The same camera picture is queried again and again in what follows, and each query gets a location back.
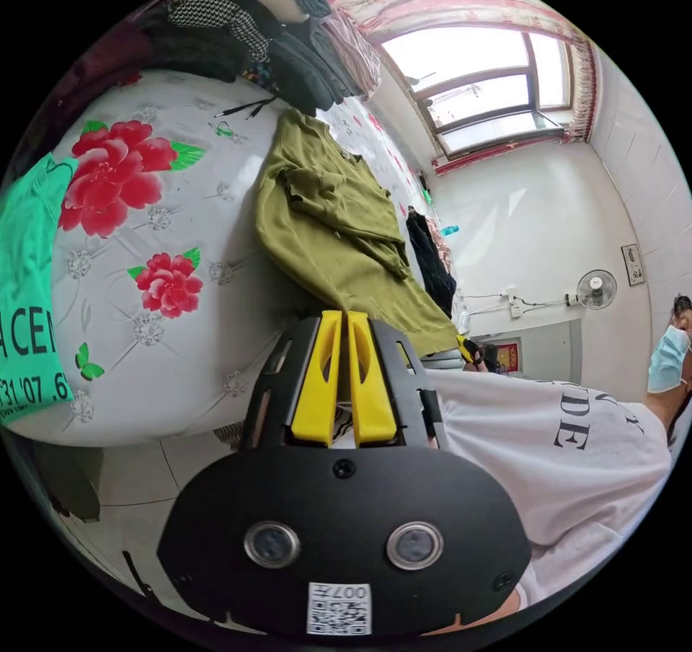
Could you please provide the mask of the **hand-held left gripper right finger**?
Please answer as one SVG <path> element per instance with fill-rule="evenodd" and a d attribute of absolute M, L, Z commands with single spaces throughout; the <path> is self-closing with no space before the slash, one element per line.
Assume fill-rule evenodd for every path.
<path fill-rule="evenodd" d="M 357 445 L 383 445 L 396 436 L 396 420 L 368 315 L 347 315 L 349 378 Z"/>

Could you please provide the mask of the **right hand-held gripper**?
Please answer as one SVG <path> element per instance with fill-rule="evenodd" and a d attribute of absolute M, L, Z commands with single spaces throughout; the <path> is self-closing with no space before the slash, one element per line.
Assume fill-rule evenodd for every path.
<path fill-rule="evenodd" d="M 456 336 L 457 347 L 466 361 L 466 370 L 472 372 L 499 373 L 498 349 L 495 344 L 477 344 L 464 335 Z"/>

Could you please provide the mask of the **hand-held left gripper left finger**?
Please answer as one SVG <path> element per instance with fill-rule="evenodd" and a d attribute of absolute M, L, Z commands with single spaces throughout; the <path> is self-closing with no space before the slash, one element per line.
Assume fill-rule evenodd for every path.
<path fill-rule="evenodd" d="M 330 445 L 334 433 L 342 337 L 341 311 L 322 312 L 308 349 L 290 430 L 296 441 Z"/>

